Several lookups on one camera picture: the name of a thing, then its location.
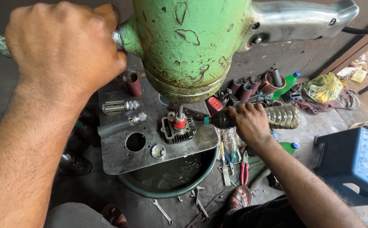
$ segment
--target open-end wrench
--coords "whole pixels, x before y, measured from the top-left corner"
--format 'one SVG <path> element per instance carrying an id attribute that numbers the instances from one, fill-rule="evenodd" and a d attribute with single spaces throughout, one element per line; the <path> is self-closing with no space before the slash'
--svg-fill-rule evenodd
<path id="1" fill-rule="evenodd" d="M 199 199 L 197 200 L 197 202 L 198 202 L 198 206 L 201 208 L 202 212 L 204 213 L 205 218 L 206 218 L 207 220 L 211 219 L 211 218 L 209 218 L 209 216 L 208 216 L 207 212 L 206 212 L 206 211 L 205 211 L 205 209 L 204 209 L 204 206 L 202 206 L 202 204 L 201 204 L 201 202 L 199 201 Z"/>
<path id="2" fill-rule="evenodd" d="M 161 206 L 157 203 L 157 200 L 153 200 L 153 204 L 157 206 L 157 208 L 163 213 L 164 217 L 168 220 L 168 223 L 171 225 L 173 224 L 173 221 L 168 217 L 168 215 L 164 212 L 164 210 L 161 208 Z"/>

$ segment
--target metal work table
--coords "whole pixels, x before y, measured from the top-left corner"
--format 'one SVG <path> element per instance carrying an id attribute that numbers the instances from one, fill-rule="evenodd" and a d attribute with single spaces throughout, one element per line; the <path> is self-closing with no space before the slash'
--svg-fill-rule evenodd
<path id="1" fill-rule="evenodd" d="M 119 175 L 216 147 L 218 136 L 215 128 L 212 125 L 204 126 L 203 123 L 196 124 L 197 132 L 192 140 L 178 144 L 168 144 L 164 134 L 160 131 L 162 125 L 161 118 L 165 117 L 169 112 L 167 109 L 168 105 L 160 101 L 159 93 L 153 89 L 147 79 L 141 79 L 140 83 L 143 93 L 139 97 L 130 96 L 124 83 L 106 85 L 98 90 L 100 107 L 106 101 L 122 100 L 139 100 L 141 105 L 139 110 L 133 110 L 123 114 L 105 115 L 100 111 L 100 125 L 120 118 L 127 118 L 141 111 L 145 111 L 147 115 L 146 122 L 101 139 L 102 163 L 106 173 Z M 209 113 L 204 101 L 186 104 L 185 107 L 203 113 Z M 130 135 L 136 132 L 144 135 L 146 143 L 141 150 L 135 152 L 130 151 L 126 147 L 126 141 Z M 163 158 L 157 159 L 151 155 L 151 149 L 157 144 L 161 144 L 166 148 L 166 154 Z"/>

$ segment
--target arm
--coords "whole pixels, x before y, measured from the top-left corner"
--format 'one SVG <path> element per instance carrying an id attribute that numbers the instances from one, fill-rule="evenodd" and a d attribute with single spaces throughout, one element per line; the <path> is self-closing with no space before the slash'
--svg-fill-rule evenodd
<path id="1" fill-rule="evenodd" d="M 0 123 L 0 227 L 43 227 L 80 111 L 126 66 L 110 33 L 116 25 L 111 5 L 36 4 L 11 13 L 5 35 L 19 82 Z"/>
<path id="2" fill-rule="evenodd" d="M 251 146 L 280 182 L 285 195 L 302 222 L 310 228 L 365 228 L 363 222 L 315 174 L 288 154 L 271 136 L 261 104 L 239 105 L 237 134 Z"/>

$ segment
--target blue plastic stool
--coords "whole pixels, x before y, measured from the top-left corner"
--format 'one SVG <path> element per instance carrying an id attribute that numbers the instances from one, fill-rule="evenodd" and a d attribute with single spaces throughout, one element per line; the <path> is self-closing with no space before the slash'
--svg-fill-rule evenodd
<path id="1" fill-rule="evenodd" d="M 368 130 L 359 127 L 325 136 L 316 136 L 314 144 L 323 144 L 318 176 L 347 197 L 354 206 L 368 205 Z M 343 185 L 353 183 L 360 192 Z"/>

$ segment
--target hand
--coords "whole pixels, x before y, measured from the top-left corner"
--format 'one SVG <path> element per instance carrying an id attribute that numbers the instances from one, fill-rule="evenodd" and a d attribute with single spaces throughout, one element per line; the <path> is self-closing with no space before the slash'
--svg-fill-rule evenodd
<path id="1" fill-rule="evenodd" d="M 236 123 L 237 135 L 250 147 L 259 149 L 269 140 L 273 139 L 268 125 L 267 114 L 261 104 L 239 104 L 235 111 L 228 108 L 229 117 Z"/>
<path id="2" fill-rule="evenodd" d="M 88 99 L 126 68 L 126 53 L 112 39 L 117 23 L 111 4 L 94 10 L 69 2 L 15 9 L 5 37 L 18 64 L 18 85 L 51 101 Z"/>

